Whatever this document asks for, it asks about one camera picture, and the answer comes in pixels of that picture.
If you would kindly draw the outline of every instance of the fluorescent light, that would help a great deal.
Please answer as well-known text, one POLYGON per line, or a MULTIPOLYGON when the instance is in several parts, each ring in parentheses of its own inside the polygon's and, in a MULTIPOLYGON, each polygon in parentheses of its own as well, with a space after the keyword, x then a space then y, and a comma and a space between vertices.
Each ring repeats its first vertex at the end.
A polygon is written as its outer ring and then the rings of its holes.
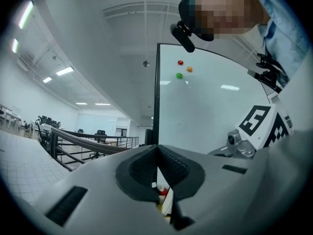
POLYGON ((167 85, 169 84, 171 81, 160 81, 160 85, 167 85))
POLYGON ((226 90, 231 90, 231 91, 238 91, 240 88, 235 87, 235 86, 230 86, 230 85, 225 85, 223 84, 221 86, 222 89, 226 89, 226 90))
POLYGON ((51 77, 47 77, 47 78, 44 80, 44 83, 47 83, 47 82, 49 82, 50 80, 52 80, 52 78, 51 78, 51 77))
POLYGON ((12 51, 13 51, 14 53, 16 53, 16 50, 17 50, 17 48, 18 48, 18 44, 19 44, 19 42, 16 40, 16 38, 14 38, 14 39, 13 39, 13 45, 12 45, 12 51))
POLYGON ((31 9, 32 9, 33 7, 34 7, 34 6, 33 6, 33 3, 30 1, 30 2, 28 3, 27 8, 25 9, 25 11, 24 11, 24 13, 23 13, 23 15, 22 15, 22 18, 21 18, 21 20, 20 20, 20 23, 19 23, 19 27, 20 27, 21 29, 23 28, 24 23, 25 23, 25 21, 26 21, 28 15, 29 15, 29 13, 30 13, 30 11, 31 11, 31 9))
POLYGON ((70 67, 67 67, 67 68, 64 69, 64 70, 58 71, 58 72, 57 72, 57 75, 58 75, 58 76, 61 76, 61 75, 63 75, 63 74, 69 73, 69 72, 71 72, 71 71, 73 71, 73 68, 70 66, 70 67))

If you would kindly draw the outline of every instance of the black slot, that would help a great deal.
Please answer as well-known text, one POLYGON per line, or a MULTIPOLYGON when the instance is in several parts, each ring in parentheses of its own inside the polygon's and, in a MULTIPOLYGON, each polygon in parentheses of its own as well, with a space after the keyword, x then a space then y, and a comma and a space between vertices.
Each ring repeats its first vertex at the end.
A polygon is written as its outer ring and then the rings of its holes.
POLYGON ((236 167, 236 166, 232 166, 232 165, 224 165, 222 167, 223 169, 225 170, 230 170, 230 171, 233 171, 233 172, 237 172, 237 173, 240 173, 240 174, 245 174, 247 169, 246 168, 240 168, 240 167, 236 167))
POLYGON ((79 202, 86 194, 87 189, 82 187, 73 187, 46 215, 48 219, 63 226, 69 216, 73 213, 79 202))

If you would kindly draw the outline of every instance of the black cap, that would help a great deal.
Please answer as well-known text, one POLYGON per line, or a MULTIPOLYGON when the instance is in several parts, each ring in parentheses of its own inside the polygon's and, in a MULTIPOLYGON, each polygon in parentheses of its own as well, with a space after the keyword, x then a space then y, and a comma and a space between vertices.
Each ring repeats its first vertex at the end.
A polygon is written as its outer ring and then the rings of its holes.
POLYGON ((196 6, 195 0, 181 0, 178 6, 181 20, 197 37, 204 41, 213 41, 214 34, 206 34, 202 32, 201 22, 196 22, 196 6))

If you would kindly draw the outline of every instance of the black clamp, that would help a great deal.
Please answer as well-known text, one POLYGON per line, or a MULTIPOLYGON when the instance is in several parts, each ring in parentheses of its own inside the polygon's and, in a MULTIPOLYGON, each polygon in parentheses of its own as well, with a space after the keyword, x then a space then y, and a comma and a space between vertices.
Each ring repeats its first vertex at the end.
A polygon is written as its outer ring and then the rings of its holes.
POLYGON ((271 57, 258 53, 258 57, 261 58, 259 63, 256 63, 257 67, 262 69, 267 69, 267 71, 263 72, 262 74, 255 74, 254 78, 258 79, 261 83, 266 84, 270 88, 272 88, 277 93, 280 93, 282 89, 276 85, 278 74, 284 69, 281 65, 276 61, 273 60, 271 57))

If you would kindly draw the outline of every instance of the light blue shirt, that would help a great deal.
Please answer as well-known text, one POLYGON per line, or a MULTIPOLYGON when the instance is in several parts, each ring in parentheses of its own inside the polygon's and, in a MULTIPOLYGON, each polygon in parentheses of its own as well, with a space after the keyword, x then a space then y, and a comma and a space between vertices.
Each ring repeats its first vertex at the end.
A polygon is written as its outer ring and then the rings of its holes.
MULTIPOLYGON (((261 37, 272 58, 279 62, 289 79, 300 67, 310 47, 310 39, 299 19, 284 0, 259 0, 270 16, 268 25, 259 25, 261 37)), ((281 74, 278 82, 285 86, 281 74)))

